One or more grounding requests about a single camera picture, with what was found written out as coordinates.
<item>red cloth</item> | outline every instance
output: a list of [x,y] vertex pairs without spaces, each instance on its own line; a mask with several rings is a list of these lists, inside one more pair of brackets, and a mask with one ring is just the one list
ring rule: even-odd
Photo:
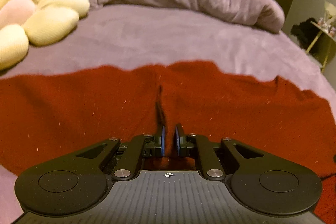
[[[181,62],[0,82],[0,164],[15,174],[108,137],[129,141],[155,132],[156,102],[167,125],[166,155],[174,156],[174,126],[181,122],[186,133],[211,141],[232,137],[321,177],[336,173],[336,127],[328,102],[280,77],[260,83],[223,74],[210,62]],[[187,159],[152,163],[193,167]],[[327,223],[336,223],[335,180],[323,185],[316,211]]]

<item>plush toy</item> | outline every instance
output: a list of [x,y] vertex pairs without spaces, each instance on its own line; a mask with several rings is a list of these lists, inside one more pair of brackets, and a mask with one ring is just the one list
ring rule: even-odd
[[86,16],[89,0],[0,0],[0,70],[21,61],[29,42],[60,41]]

